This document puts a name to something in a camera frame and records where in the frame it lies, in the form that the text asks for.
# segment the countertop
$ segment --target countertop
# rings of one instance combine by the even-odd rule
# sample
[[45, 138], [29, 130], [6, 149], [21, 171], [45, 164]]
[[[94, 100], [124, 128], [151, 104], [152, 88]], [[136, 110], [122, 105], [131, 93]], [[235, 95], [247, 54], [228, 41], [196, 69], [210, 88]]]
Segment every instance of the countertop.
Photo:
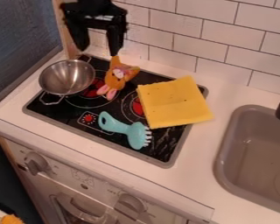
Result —
[[[91, 53], [109, 58], [95, 48], [91, 49]], [[217, 183], [213, 174], [214, 160], [232, 112], [247, 104], [275, 109], [280, 102], [279, 94], [122, 56], [122, 62], [157, 74], [174, 78], [190, 74], [198, 84], [209, 90], [206, 101], [215, 118], [193, 125], [175, 165], [163, 169], [23, 113], [23, 106], [40, 91], [38, 77], [43, 68], [64, 58], [63, 53], [56, 55], [0, 102], [1, 135], [40, 148], [47, 154], [71, 159], [73, 164], [84, 167], [84, 170], [108, 175], [139, 192], [159, 192], [156, 197], [184, 212], [191, 209], [188, 207], [190, 204], [186, 204], [188, 199], [196, 200], [213, 208], [212, 221], [220, 224], [280, 223], [280, 213], [227, 192]], [[163, 190], [172, 194], [168, 193], [168, 197], [164, 197]]]

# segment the oven knob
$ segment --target oven knob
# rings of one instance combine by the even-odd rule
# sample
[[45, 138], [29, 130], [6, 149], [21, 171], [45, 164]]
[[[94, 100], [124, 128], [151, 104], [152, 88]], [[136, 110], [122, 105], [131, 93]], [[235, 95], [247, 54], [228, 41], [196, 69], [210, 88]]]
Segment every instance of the oven knob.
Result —
[[46, 172], [49, 168], [46, 160], [34, 151], [29, 152], [26, 155], [24, 158], [24, 163], [33, 176], [36, 176], [39, 172]]
[[136, 221], [139, 214], [145, 211], [144, 204], [138, 198], [127, 193], [120, 195], [114, 209], [128, 216], [133, 221]]

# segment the blue plastic toy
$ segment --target blue plastic toy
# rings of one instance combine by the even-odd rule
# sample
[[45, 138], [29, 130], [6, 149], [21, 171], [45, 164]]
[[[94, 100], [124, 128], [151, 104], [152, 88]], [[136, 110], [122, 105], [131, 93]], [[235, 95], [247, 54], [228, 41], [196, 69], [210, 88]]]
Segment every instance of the blue plastic toy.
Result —
[[141, 150], [151, 142], [151, 131], [141, 122], [134, 122], [128, 125], [117, 121], [106, 111], [99, 115], [98, 123], [103, 130], [124, 134], [128, 137], [129, 145], [134, 150]]

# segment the sponge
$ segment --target sponge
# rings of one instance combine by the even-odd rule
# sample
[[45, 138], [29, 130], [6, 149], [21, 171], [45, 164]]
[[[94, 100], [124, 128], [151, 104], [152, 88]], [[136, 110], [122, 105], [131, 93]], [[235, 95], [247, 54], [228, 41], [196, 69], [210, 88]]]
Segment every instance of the sponge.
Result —
[[139, 85], [136, 91], [152, 130], [213, 118], [206, 100], [189, 75], [177, 80]]

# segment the gray sink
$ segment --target gray sink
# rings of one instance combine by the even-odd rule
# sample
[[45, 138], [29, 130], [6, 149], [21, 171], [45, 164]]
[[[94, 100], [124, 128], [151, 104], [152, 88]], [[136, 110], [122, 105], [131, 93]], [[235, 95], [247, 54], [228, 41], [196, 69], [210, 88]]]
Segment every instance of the gray sink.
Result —
[[280, 213], [280, 121], [274, 109], [247, 105], [232, 114], [214, 174], [230, 193]]

